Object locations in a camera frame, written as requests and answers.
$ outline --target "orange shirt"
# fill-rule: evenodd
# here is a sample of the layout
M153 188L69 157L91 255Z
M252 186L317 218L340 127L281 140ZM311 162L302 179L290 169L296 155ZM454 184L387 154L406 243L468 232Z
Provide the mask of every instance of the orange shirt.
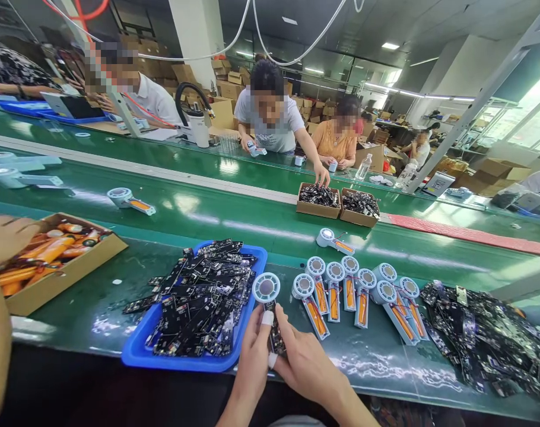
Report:
M357 134L354 129L347 129L336 138L333 132L333 120L327 120L318 125L312 139L316 143L317 153L321 156L334 157L338 162L345 158L355 158Z

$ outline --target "paper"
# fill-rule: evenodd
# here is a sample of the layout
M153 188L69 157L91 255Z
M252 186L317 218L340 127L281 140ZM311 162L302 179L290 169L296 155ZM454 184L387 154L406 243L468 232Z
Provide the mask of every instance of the paper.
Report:
M154 141L165 141L166 139L180 136L181 133L177 129L156 129L147 132L144 136L145 139L152 139Z

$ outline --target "ceiling light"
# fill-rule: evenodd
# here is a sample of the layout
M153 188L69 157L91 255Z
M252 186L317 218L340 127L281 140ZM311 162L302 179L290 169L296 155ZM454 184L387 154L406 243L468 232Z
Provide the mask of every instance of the ceiling light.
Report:
M393 89L393 88L390 88L390 87L387 87L387 86L376 85L376 84L369 83L369 82L365 82L365 86L371 86L371 87L376 87L376 88L379 88L379 89L385 89L385 90L388 90L388 91L391 91L391 92L398 92L399 91L398 89Z
M323 71L321 71L321 70L316 70L315 68L308 68L308 67L306 67L305 70L306 70L306 71L312 71L312 72L315 72L315 73L318 73L318 74L323 74Z
M432 98L432 99L450 99L450 97L444 97L439 95L425 95L425 98Z
M254 58L254 54L252 54L252 53L241 52L241 51L239 51L239 50L237 50L236 53L238 53L239 55L248 56L249 58Z
M381 47L384 47L385 49L389 49L389 50L395 50L399 48L399 45L387 42Z
M401 91L401 95L412 96L412 97L415 97L415 98L424 98L423 95L419 95L419 94L412 93L412 92L407 92L407 91Z
M416 64L410 64L409 66L421 65L422 63L427 63L427 62L430 62L430 61L437 60L438 58L439 57L437 56L436 58L430 58L430 59L427 59L427 60L424 60L424 61L421 61L421 62L417 62Z
M282 17L282 19L284 20L284 22L286 24L292 24L292 25L297 25L298 24L298 22L296 22L294 20L291 20L290 18Z

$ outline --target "plastic bottle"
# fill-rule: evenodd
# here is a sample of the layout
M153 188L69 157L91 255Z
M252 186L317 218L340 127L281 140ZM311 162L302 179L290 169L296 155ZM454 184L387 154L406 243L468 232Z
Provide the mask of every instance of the plastic bottle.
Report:
M418 163L413 159L406 166L405 169L401 172L399 177L396 179L395 187L403 188L411 180L412 176L417 171Z
M369 172L369 168L371 167L371 163L373 162L372 157L373 154L369 153L367 154L367 158L361 162L361 165L359 166L359 169L355 174L356 180L363 181L365 179L365 176L367 175L367 172Z

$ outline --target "red mat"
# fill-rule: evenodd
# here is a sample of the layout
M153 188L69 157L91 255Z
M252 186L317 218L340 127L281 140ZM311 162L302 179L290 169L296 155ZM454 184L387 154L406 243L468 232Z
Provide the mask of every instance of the red mat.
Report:
M412 230L440 234L461 240L540 255L540 243L535 241L514 237L503 237L486 233L485 231L454 227L451 225L439 224L438 222L426 221L424 219L411 218L410 216L389 214L389 218L394 225L410 228Z

